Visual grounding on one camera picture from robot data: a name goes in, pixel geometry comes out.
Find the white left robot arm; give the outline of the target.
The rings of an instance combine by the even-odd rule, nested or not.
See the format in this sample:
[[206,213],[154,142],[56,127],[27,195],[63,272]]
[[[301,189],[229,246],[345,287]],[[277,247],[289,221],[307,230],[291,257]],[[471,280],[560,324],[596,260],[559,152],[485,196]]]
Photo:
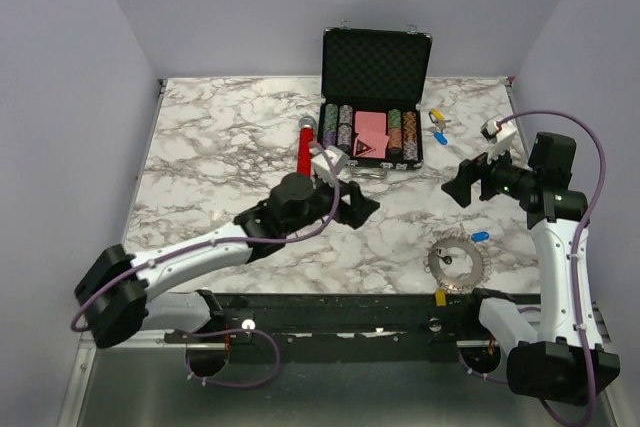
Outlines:
[[325,182],[286,175],[267,199],[199,237],[156,251],[106,248],[74,289],[95,345],[111,348],[143,330],[177,329],[201,342],[222,327],[204,293],[171,299],[171,289],[228,267],[266,258],[290,243],[319,235],[331,222],[360,228],[380,207],[354,181]]

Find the round metal keyring disc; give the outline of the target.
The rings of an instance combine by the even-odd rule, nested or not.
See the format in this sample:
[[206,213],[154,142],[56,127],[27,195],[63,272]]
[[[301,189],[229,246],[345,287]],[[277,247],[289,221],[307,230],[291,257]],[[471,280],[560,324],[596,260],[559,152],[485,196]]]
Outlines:
[[[491,261],[484,242],[473,242],[465,230],[450,229],[443,232],[429,248],[425,268],[434,278],[437,286],[449,293],[470,293],[488,280]],[[451,265],[440,262],[435,255],[436,248],[444,248],[452,257]]]

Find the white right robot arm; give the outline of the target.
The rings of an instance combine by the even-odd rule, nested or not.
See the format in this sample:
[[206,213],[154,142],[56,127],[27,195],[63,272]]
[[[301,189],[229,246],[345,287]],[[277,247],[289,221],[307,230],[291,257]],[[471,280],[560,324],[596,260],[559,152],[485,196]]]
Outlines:
[[533,327],[507,295],[485,291],[479,304],[461,312],[461,329],[474,339],[490,332],[498,341],[513,393],[586,406],[618,377],[620,361],[605,351],[593,314],[588,231],[581,223],[589,203],[569,187],[576,143],[540,132],[527,167],[519,167],[510,154],[512,125],[486,127],[483,134],[488,151],[462,161],[442,189],[462,207],[470,204],[474,183],[483,201],[502,194],[519,203],[538,259],[541,317]]

